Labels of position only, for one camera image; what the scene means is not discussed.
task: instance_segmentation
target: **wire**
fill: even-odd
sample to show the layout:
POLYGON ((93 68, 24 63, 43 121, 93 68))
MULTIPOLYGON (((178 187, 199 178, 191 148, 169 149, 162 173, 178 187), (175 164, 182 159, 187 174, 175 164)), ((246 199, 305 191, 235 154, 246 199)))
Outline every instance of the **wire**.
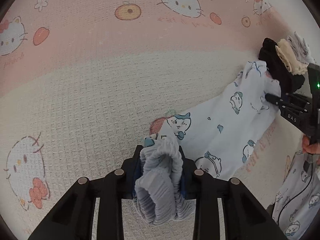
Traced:
POLYGON ((280 215, 281 215, 282 211, 287 207, 287 205, 288 205, 292 200, 294 200, 297 196, 299 196, 302 192, 304 192, 304 191, 307 189, 307 187, 310 185, 310 182, 311 182, 311 180, 312 180, 312 175, 313 175, 313 163, 311 163, 311 177, 310 177, 310 180, 309 180, 309 182, 308 182, 308 185, 306 185, 306 187, 305 187, 302 191, 300 191, 297 195, 295 195, 292 199, 290 199, 290 200, 287 202, 287 204, 285 204, 285 205, 283 206, 283 208, 281 209, 281 211, 280 211, 280 213, 279 213, 279 216, 278 216, 278 222, 277 222, 278 226, 279 226, 279 219, 280 219, 280 215))

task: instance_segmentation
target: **pink blanket section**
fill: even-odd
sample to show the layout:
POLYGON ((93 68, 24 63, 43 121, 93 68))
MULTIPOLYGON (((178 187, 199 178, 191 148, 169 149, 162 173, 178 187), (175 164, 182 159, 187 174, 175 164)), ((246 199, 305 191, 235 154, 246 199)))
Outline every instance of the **pink blanket section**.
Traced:
POLYGON ((257 51, 287 29, 267 0, 16 0, 0 24, 0 96, 74 63, 153 51, 257 51))

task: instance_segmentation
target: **cartoon print pants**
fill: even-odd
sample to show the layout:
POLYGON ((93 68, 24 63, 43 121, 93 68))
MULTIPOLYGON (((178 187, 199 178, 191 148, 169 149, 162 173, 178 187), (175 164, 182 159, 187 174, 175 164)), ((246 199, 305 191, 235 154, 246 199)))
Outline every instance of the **cartoon print pants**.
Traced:
POLYGON ((159 135, 175 136, 199 169, 228 180, 278 112, 266 93, 280 96, 279 82, 269 77, 264 61, 247 62, 219 96, 167 119, 159 135))
MULTIPOLYGON (((287 178, 276 194, 272 218, 277 223, 282 208, 309 183, 311 176, 303 170, 304 154, 295 153, 287 178)), ((293 199, 282 211, 279 226, 288 239, 298 240, 308 229, 320 207, 320 181, 315 174, 303 193, 293 199)))

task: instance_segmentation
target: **cat ear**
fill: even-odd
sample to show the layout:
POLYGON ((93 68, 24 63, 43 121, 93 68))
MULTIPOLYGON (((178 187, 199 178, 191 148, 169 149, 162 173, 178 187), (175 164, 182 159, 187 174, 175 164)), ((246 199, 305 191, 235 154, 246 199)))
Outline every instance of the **cat ear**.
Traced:
POLYGON ((21 18, 20 18, 20 16, 15 17, 12 22, 21 23, 21 18))

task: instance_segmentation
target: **human hand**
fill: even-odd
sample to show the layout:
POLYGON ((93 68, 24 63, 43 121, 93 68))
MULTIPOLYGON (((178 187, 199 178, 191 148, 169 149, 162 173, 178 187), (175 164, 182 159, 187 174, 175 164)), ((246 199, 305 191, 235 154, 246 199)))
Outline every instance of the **human hand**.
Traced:
MULTIPOLYGON (((308 136, 303 135, 302 138, 302 152, 303 153, 310 153, 310 154, 320 154, 320 144, 315 143, 312 145, 309 145, 310 139, 308 136)), ((317 160, 317 164, 320 165, 320 157, 317 160)))

